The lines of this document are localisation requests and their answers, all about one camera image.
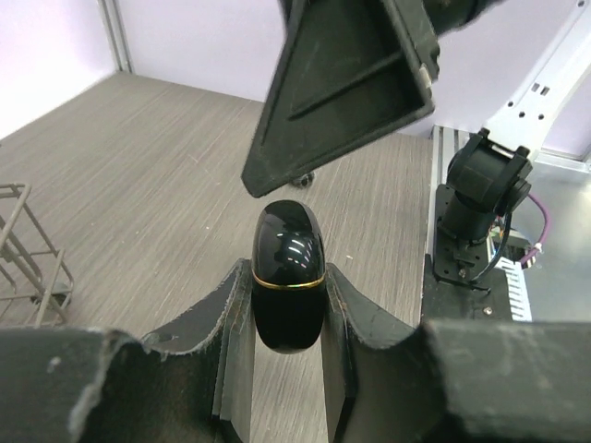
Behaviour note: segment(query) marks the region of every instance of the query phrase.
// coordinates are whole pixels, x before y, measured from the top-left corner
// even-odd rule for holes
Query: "robotic claw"
[[[287,40],[247,190],[264,195],[431,112],[437,35],[492,3],[283,0]],[[307,78],[310,47],[319,58]],[[332,72],[345,57],[356,65]],[[309,208],[276,201],[259,217],[252,259],[141,341],[116,330],[1,331],[0,441],[246,442],[256,330],[280,353],[320,337],[330,442],[591,441],[591,326],[475,321],[499,273],[471,256],[491,218],[523,199],[531,170],[529,149],[511,150],[494,119],[488,126],[438,190],[417,329],[325,262]],[[446,280],[442,262],[473,266]],[[442,315],[437,303],[453,309]]]

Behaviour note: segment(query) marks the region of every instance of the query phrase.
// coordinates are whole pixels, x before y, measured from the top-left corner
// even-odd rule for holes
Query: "gold band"
[[[254,270],[252,271],[252,277],[262,287],[267,288],[267,289],[275,289],[275,290],[279,290],[279,291],[297,291],[299,289],[314,288],[324,281],[324,275],[322,275],[322,277],[320,277],[319,279],[317,279],[315,281],[309,281],[308,283],[274,284],[274,283],[269,283],[267,281],[261,280],[259,277],[257,277],[257,274],[255,274]]]

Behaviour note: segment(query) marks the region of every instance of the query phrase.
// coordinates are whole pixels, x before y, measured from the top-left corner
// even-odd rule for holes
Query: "white panel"
[[[119,0],[137,73],[264,100],[283,43],[277,0]],[[572,9],[573,0],[507,0],[440,40],[434,124],[477,131],[519,86]],[[577,153],[591,144],[587,81],[564,109],[547,147]]]
[[[119,0],[136,74],[264,101],[284,39],[277,0]]]
[[[114,71],[97,2],[0,0],[0,138]]]

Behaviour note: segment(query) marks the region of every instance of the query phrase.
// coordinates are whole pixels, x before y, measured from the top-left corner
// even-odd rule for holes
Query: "metal dish rack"
[[[67,323],[66,306],[70,303],[74,291],[74,278],[64,262],[64,249],[56,249],[49,237],[33,215],[27,204],[31,185],[9,184],[0,185],[0,200],[13,199],[16,204],[10,217],[5,220],[0,214],[0,274],[10,283],[12,294],[3,296],[0,294],[0,325],[5,326],[55,326]],[[25,213],[38,234],[47,246],[46,250],[29,252],[14,233],[18,217]],[[42,275],[42,268],[35,258],[49,256],[53,266],[50,268],[49,278]],[[66,275],[67,282],[58,281],[60,270]],[[19,284],[19,272],[26,281],[32,285],[32,289],[22,291]],[[2,319],[11,308],[20,304],[23,318],[17,325],[2,325]]]

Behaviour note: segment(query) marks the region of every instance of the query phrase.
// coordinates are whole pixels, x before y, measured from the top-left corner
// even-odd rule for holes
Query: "black cable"
[[[507,215],[505,215],[505,229],[503,230],[501,244],[499,245],[499,248],[497,249],[495,256],[488,263],[488,265],[483,270],[481,270],[478,273],[478,275],[475,276],[474,279],[470,280],[468,283],[479,283],[484,277],[487,276],[489,272],[491,272],[494,269],[495,266],[497,266],[497,263],[499,263],[499,260],[502,257],[502,253],[505,250],[505,246],[507,246],[507,242],[509,241],[509,234],[511,233],[512,216],[513,215],[510,212]]]

